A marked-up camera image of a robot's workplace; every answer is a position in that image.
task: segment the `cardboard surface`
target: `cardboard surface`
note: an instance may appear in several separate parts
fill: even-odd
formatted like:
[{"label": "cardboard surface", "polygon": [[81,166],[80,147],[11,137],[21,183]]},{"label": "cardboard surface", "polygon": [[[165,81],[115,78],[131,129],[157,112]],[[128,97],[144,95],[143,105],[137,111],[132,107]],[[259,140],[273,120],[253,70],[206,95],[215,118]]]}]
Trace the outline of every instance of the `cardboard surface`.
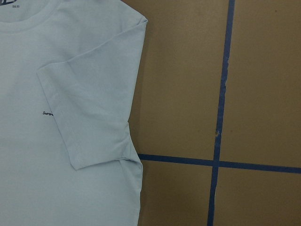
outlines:
[{"label": "cardboard surface", "polygon": [[221,160],[301,167],[301,1],[237,0]]},{"label": "cardboard surface", "polygon": [[124,2],[149,20],[129,120],[137,152],[212,159],[227,1]]},{"label": "cardboard surface", "polygon": [[139,226],[206,225],[211,167],[142,162]]},{"label": "cardboard surface", "polygon": [[214,226],[299,226],[300,184],[300,174],[220,168]]}]

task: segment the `blue line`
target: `blue line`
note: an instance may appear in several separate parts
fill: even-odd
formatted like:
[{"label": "blue line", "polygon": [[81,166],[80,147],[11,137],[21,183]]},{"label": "blue line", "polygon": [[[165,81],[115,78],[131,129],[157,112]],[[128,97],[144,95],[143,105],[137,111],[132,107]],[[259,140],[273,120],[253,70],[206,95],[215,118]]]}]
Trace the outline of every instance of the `blue line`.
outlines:
[{"label": "blue line", "polygon": [[[212,160],[205,160],[205,159],[192,159],[192,158],[182,158],[182,157],[172,157],[172,156],[152,155],[152,154],[138,154],[138,156],[141,160],[147,160],[147,161],[163,161],[163,162],[172,162],[172,163],[181,163],[181,164],[213,166]],[[301,174],[301,168],[299,167],[272,166],[272,165],[253,164],[253,163],[230,162],[230,161],[220,161],[219,167]]]},{"label": "blue line", "polygon": [[202,165],[202,166],[212,166],[213,165],[212,160],[204,160],[204,159],[191,159],[191,158],[150,155],[150,154],[138,154],[138,156],[141,160],[164,161],[164,162]]},{"label": "blue line", "polygon": [[212,167],[207,226],[213,226],[213,221],[214,221],[215,191],[217,186],[218,168],[220,162],[222,123],[223,123],[224,106],[225,106],[226,81],[228,77],[228,65],[229,65],[229,56],[230,56],[230,47],[231,47],[234,5],[235,5],[235,0],[229,0],[224,55],[222,61],[220,98],[219,98],[218,111],[217,111],[216,137],[215,137],[214,158],[213,158],[214,163]]},{"label": "blue line", "polygon": [[301,168],[298,167],[271,166],[271,165],[252,164],[252,163],[229,162],[229,161],[220,161],[220,167],[301,174]]}]

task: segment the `crew neck collar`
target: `crew neck collar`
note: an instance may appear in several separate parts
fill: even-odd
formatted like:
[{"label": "crew neck collar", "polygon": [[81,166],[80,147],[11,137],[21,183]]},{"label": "crew neck collar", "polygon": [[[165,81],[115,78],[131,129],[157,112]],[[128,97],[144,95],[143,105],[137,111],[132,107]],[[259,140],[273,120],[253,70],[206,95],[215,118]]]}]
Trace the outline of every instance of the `crew neck collar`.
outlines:
[{"label": "crew neck collar", "polygon": [[12,33],[31,29],[43,23],[48,17],[50,17],[60,3],[61,0],[49,0],[49,2],[42,10],[25,20],[15,22],[0,21],[0,32]]}]

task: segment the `clothing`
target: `clothing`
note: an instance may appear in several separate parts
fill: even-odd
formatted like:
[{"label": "clothing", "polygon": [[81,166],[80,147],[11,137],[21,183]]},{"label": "clothing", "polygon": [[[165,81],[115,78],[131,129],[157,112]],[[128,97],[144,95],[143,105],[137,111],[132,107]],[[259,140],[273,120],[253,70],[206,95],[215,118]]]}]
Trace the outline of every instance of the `clothing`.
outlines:
[{"label": "clothing", "polygon": [[136,226],[128,118],[148,20],[120,0],[5,2],[0,225]]}]

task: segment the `shirt sleeve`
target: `shirt sleeve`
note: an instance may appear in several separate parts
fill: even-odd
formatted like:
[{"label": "shirt sleeve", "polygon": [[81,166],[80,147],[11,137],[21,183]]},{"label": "shirt sleeve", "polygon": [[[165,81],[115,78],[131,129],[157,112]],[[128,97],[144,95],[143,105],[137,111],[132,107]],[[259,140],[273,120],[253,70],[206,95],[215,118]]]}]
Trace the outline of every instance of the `shirt sleeve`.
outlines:
[{"label": "shirt sleeve", "polygon": [[131,159],[128,118],[148,20],[67,61],[37,70],[75,170]]}]

